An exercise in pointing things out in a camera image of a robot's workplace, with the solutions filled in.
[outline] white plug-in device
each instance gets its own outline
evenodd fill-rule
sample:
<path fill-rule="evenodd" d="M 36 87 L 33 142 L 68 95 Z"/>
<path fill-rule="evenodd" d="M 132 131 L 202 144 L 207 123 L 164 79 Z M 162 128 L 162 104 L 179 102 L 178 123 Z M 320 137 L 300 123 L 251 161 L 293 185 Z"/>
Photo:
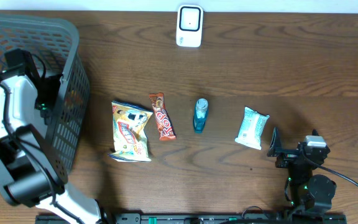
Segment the white plug-in device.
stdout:
<path fill-rule="evenodd" d="M 182 5 L 178 10 L 177 45 L 199 47 L 203 33 L 204 10 L 199 6 Z"/>

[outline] snack bag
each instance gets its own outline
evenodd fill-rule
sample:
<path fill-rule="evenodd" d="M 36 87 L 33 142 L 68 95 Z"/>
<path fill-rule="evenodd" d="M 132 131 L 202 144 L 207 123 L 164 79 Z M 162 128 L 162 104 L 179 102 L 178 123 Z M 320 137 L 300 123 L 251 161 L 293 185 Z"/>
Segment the snack bag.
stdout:
<path fill-rule="evenodd" d="M 160 133 L 160 141 L 174 140 L 177 137 L 173 133 L 172 124 L 165 110 L 164 94 L 150 94 L 153 110 L 155 113 L 155 122 Z"/>
<path fill-rule="evenodd" d="M 269 117 L 269 115 L 262 115 L 253 109 L 246 107 L 239 135 L 234 141 L 261 150 L 260 136 L 262 135 L 262 131 L 264 130 L 266 121 Z"/>
<path fill-rule="evenodd" d="M 144 126 L 153 114 L 129 103 L 111 102 L 114 149 L 119 162 L 150 162 Z"/>

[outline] small glass bottle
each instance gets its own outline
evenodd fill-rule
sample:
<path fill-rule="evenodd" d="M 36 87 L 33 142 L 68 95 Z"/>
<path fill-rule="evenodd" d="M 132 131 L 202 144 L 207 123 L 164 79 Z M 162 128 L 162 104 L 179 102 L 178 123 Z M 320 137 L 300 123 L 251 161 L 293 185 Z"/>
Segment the small glass bottle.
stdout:
<path fill-rule="evenodd" d="M 197 100 L 194 108 L 193 127 L 195 133 L 202 133 L 205 126 L 205 121 L 208 116 L 208 101 L 206 99 Z"/>

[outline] wooden table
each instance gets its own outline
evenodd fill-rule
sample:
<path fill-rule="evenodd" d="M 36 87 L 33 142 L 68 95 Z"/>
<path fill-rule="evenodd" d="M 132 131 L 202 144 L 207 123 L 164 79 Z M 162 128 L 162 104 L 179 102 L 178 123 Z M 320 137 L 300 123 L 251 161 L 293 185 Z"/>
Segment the wooden table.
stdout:
<path fill-rule="evenodd" d="M 324 165 L 358 181 L 358 15 L 205 13 L 201 47 L 187 49 L 175 43 L 174 12 L 9 13 L 77 26 L 91 99 L 70 181 L 112 211 L 281 209 L 287 170 L 266 156 L 275 126 L 290 148 L 316 128 L 331 148 Z M 110 159 L 110 102 L 150 108 L 159 91 L 178 139 L 159 141 L 152 118 L 152 162 Z M 191 123 L 198 98 L 209 100 L 203 134 Z M 245 106 L 270 115 L 261 151 L 234 142 Z M 331 211 L 358 223 L 358 188 L 314 173 L 337 183 Z M 0 197 L 0 223 L 33 223 L 42 212 Z"/>

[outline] plastic laundry basket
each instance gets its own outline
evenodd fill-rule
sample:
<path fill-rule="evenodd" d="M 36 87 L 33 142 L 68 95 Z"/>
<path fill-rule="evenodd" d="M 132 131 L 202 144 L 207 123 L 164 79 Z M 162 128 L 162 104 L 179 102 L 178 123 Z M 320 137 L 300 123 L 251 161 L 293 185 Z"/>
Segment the plastic laundry basket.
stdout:
<path fill-rule="evenodd" d="M 4 53 L 28 50 L 45 63 L 48 75 L 63 74 L 52 123 L 46 140 L 71 170 L 90 93 L 89 80 L 77 54 L 76 27 L 63 19 L 0 14 L 0 72 L 6 69 Z M 34 57 L 39 71 L 42 64 Z"/>

